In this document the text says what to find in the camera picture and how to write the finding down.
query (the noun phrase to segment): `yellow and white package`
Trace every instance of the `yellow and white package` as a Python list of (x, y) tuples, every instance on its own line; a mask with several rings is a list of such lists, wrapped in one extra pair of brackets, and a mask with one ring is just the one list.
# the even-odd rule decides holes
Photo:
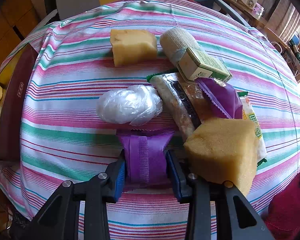
[(248, 94), (248, 92), (239, 92), (238, 93), (238, 95), (241, 99), (241, 102), (242, 102), (242, 117), (243, 117), (243, 119), (252, 120), (255, 123), (255, 134), (256, 134), (256, 138), (258, 139), (257, 159), (258, 159), (258, 165), (260, 165), (261, 163), (266, 162), (266, 157), (267, 157), (266, 145), (263, 140), (259, 122), (257, 120), (256, 114), (253, 110), (253, 107), (250, 103), (250, 100), (249, 100), (247, 94)]

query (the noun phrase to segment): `tablecloth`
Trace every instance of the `tablecloth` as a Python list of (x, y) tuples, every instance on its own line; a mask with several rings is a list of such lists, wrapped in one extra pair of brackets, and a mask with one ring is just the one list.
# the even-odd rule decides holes
[[(173, 27), (188, 30), (229, 68), (229, 83), (249, 92), (268, 153), (247, 196), (256, 211), (266, 212), (272, 197), (300, 171), (300, 92), (283, 58), (259, 31), (185, 0), (121, 1), (35, 29), (2, 64), (28, 42), (39, 53), (23, 107), (21, 163), (0, 166), (0, 187), (25, 217), (31, 219), (63, 180), (86, 181), (116, 160), (122, 146), (115, 131), (131, 127), (101, 121), (97, 100), (110, 89), (146, 84), (147, 75), (171, 68), (159, 37)], [(157, 60), (114, 67), (111, 28), (153, 33)], [(141, 128), (174, 125), (170, 114), (162, 113)], [(182, 151), (178, 133), (167, 148)], [(107, 205), (111, 239), (183, 239), (187, 209), (168, 185), (124, 192), (117, 204)], [(83, 216), (84, 202), (79, 239)]]

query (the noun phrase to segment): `white snack package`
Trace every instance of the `white snack package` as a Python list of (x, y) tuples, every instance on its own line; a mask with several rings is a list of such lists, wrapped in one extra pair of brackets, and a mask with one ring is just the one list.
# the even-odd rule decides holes
[(97, 102), (97, 115), (109, 123), (139, 126), (162, 112), (162, 100), (153, 86), (134, 85), (104, 93)]
[(266, 159), (267, 158), (267, 151), (266, 151), (266, 145), (265, 142), (263, 140), (263, 136), (262, 136), (262, 132), (261, 132), (261, 128), (260, 125), (258, 123), (256, 114), (253, 110), (253, 107), (250, 103), (250, 100), (247, 96), (244, 97), (240, 97), (241, 102), (242, 102), (242, 115), (243, 115), (243, 119), (248, 119), (248, 120), (252, 120), (255, 123), (255, 134), (256, 137), (258, 138), (258, 144), (257, 144), (257, 159), (258, 162), (261, 161), (262, 159)]

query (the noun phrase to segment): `green and white box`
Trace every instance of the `green and white box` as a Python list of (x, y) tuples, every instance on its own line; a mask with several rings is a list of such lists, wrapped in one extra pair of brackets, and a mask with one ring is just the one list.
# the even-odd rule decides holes
[(232, 78), (232, 74), (223, 63), (203, 51), (187, 48), (177, 64), (185, 81), (195, 83), (198, 77), (216, 78), (224, 82)]

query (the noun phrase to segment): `purple snack wrapper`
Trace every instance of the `purple snack wrapper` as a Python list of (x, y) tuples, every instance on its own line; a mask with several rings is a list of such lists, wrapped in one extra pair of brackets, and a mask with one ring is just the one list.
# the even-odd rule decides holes
[(127, 180), (132, 184), (157, 184), (167, 179), (163, 150), (175, 130), (117, 130), (124, 148)]
[(234, 87), (215, 78), (197, 78), (203, 96), (212, 102), (216, 117), (242, 119), (242, 102)]

